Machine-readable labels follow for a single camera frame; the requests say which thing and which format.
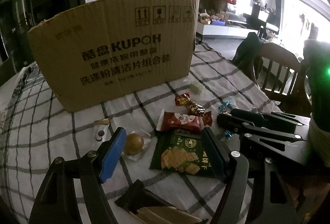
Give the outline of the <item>black brown snack packet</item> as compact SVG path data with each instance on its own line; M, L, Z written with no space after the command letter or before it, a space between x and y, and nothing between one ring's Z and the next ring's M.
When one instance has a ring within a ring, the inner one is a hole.
M195 224L208 219L195 217L168 203L136 180L115 204L141 223Z

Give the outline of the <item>checkered white tablecloth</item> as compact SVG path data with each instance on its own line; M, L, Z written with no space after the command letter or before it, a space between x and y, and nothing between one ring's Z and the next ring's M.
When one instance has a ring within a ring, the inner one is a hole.
M153 134L160 113L176 111L174 97L198 81L203 92L195 100L216 116L219 107L273 112L277 106L238 68L205 43L196 46L189 76L114 99L76 113L67 112L39 67L25 71L1 116L1 197L20 223L28 223L36 194L51 162L82 157L92 148L93 124L108 118L109 130L137 129ZM210 219L223 194L217 179L152 170L157 139L138 161L121 158L104 191L119 223L137 220L115 205L136 180L170 204Z

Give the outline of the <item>dark green cracker packet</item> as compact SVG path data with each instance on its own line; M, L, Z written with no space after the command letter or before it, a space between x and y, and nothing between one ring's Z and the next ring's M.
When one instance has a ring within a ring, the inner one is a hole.
M201 135L168 129L158 131L156 137L150 169L205 178L217 177L202 146Z

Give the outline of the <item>round brown snack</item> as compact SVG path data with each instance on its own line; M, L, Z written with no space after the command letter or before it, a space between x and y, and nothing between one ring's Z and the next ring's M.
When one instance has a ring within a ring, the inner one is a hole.
M149 150L151 140L151 135L142 129L132 131L126 136L123 157L132 161L140 160Z

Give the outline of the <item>white gold snack bar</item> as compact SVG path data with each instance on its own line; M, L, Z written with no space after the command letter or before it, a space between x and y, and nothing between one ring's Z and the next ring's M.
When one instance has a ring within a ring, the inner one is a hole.
M94 121L93 133L94 133L94 140L96 142L106 141L109 125L110 125L110 120L108 118Z

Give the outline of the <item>pale green wrapped snack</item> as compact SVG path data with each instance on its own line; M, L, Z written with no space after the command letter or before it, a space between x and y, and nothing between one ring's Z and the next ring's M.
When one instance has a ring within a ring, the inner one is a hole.
M192 81L189 84L189 88L190 88L191 92L196 95L200 95L204 90L204 86L201 83L199 83L198 81Z

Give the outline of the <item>white low tv cabinet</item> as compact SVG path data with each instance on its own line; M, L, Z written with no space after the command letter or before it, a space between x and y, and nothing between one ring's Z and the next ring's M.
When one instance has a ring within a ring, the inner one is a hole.
M244 39L249 33L257 34L247 23L229 20L228 14L220 13L220 16L200 13L196 32L202 37L224 37Z

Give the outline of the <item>red gold candy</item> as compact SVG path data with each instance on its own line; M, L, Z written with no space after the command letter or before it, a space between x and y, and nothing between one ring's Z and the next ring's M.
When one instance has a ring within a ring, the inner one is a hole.
M174 103L178 107L185 107L189 115L201 117L204 126L211 127L213 124L212 112L206 111L204 106L191 99L189 92L176 95Z

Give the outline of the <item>dark jacket on chair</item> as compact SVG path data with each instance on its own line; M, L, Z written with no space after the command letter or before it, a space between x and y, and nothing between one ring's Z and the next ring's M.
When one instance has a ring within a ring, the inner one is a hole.
M248 36L238 46L232 64L240 70L246 69L253 63L262 47L263 41L259 39L257 34L254 32L248 33Z

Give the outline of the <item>brown cardboard box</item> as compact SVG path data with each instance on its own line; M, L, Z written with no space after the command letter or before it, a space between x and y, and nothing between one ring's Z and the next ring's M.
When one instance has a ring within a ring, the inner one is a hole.
M189 74L200 0L96 0L30 29L30 49L68 112Z

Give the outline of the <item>wooden dining chair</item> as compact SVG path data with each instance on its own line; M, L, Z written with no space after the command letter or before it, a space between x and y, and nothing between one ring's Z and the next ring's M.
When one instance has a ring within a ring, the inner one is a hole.
M278 102L282 112L309 117L312 106L305 90L306 65L287 49L264 43L253 62L253 75L265 77L261 90L269 99Z

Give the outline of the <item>blue wrapped candy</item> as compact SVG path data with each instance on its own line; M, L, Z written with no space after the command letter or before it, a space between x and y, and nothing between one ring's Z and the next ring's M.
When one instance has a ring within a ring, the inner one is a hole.
M219 106L218 110L220 113L229 114L231 111L231 102L226 101L224 104Z
M230 140L233 137L234 133L231 131L225 130L220 134L220 140L225 142Z

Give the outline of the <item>red snack packet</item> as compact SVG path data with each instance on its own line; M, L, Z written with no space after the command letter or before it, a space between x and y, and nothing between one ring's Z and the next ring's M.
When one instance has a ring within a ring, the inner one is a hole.
M180 129L188 132L199 133L202 130L198 116L166 112L164 109L160 113L157 131L165 131L169 129Z

